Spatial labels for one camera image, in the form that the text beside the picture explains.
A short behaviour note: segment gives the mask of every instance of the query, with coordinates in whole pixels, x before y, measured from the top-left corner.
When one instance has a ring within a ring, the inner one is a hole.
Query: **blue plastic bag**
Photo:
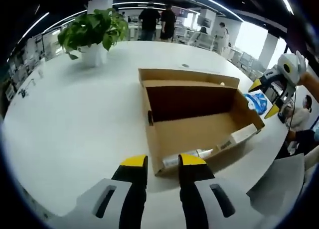
[[[248,100],[248,104],[257,111],[258,115],[262,115],[267,110],[267,99],[264,94],[244,94],[244,96]]]

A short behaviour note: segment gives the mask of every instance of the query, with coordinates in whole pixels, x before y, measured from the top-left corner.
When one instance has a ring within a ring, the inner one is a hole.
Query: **white tabletop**
[[[29,96],[15,96],[3,122],[5,152],[15,177],[45,208],[71,211],[76,198],[102,178],[111,178],[125,158],[148,154],[138,68],[185,69],[233,76],[245,93],[252,82],[214,52],[186,45],[120,42],[107,63],[83,69],[61,55],[34,71]],[[242,146],[240,159],[217,172],[247,192],[264,175],[287,134],[274,116]],[[149,160],[142,228],[185,228],[175,179],[157,178]]]

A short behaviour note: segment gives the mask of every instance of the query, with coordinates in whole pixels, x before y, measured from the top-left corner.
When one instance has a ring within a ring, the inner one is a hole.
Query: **ceiling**
[[[16,43],[20,41],[23,34],[45,13],[50,14],[37,24],[21,41],[19,45],[24,45],[25,40],[29,37],[37,35],[52,24],[61,19],[70,16],[76,12],[84,10],[84,5],[89,0],[6,0],[6,6],[1,6],[4,14],[2,25],[2,39],[0,49],[0,65],[6,62],[6,59],[16,47]],[[114,0],[114,2],[123,1],[150,1],[150,0]],[[234,20],[244,19],[253,22],[264,28],[267,28],[272,34],[284,37],[284,31],[272,26],[272,23],[277,23],[282,28],[287,28],[290,24],[290,13],[287,11],[282,0],[213,0],[220,3],[222,6],[214,4],[210,0],[152,0],[154,2],[171,3],[175,6],[189,7],[204,7],[213,9],[219,14],[225,15],[227,18]],[[7,6],[14,6],[10,11]]]

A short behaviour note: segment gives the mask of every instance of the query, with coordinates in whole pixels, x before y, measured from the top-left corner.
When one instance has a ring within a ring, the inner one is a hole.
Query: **chair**
[[[176,27],[175,28],[175,37],[176,38],[184,38],[186,35],[186,28],[184,27]]]
[[[247,193],[251,206],[265,216],[283,217],[295,204],[305,175],[303,154],[277,159]]]
[[[180,37],[178,39],[178,43],[183,43],[188,45],[188,42],[190,41],[190,39],[192,38],[194,34],[195,34],[195,31],[186,30],[184,37]]]
[[[248,55],[246,52],[244,52],[239,59],[240,67],[244,70],[247,70],[250,62],[252,61],[252,58],[253,57],[251,55]]]
[[[8,86],[8,88],[6,89],[5,95],[6,95],[6,98],[8,99],[8,101],[11,102],[13,97],[15,96],[15,91],[14,91],[12,84],[10,84]]]
[[[206,33],[200,33],[198,38],[195,40],[195,47],[206,49],[211,51],[213,48],[214,37]]]
[[[261,62],[257,59],[252,59],[251,64],[249,64],[247,71],[249,74],[249,78],[252,81],[255,81],[257,78],[260,78],[263,76],[263,73],[265,72],[264,66],[261,64]]]

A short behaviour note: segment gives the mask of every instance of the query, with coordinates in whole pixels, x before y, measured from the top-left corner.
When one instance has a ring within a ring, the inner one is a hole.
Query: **open cardboard box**
[[[139,69],[139,74],[155,175],[176,170],[171,162],[180,153],[205,150],[208,159],[265,126],[248,108],[237,78],[165,69]]]

